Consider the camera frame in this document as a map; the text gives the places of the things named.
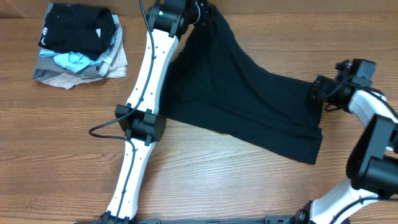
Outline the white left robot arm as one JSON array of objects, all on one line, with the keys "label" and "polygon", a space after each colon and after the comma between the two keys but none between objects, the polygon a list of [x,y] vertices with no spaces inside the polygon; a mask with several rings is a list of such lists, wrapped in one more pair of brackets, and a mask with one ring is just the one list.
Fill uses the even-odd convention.
[{"label": "white left robot arm", "polygon": [[125,105],[117,105],[116,122],[124,131],[124,158],[116,189],[98,223],[134,223],[150,154],[165,131],[159,115],[167,68],[188,27],[210,25],[215,6],[208,1],[156,1],[142,9],[147,28],[146,51],[136,84]]}]

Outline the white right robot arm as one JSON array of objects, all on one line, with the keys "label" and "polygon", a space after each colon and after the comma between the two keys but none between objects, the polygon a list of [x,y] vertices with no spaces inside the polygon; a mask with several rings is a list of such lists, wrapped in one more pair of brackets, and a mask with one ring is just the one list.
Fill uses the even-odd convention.
[{"label": "white right robot arm", "polygon": [[354,114],[364,126],[346,164],[345,178],[326,195],[300,209],[291,223],[348,223],[349,217],[367,205],[395,201],[397,113],[384,94],[372,87],[376,63],[355,58],[335,65],[334,79],[318,76],[311,99],[327,103],[326,111]]}]

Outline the black t-shirt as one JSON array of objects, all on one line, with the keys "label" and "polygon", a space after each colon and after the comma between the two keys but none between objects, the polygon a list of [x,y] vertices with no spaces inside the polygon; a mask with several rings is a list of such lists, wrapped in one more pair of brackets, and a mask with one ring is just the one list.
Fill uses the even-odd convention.
[{"label": "black t-shirt", "polygon": [[311,87],[258,66],[216,12],[208,27],[194,28],[170,63],[159,112],[314,164],[322,143],[322,103],[310,99]]}]

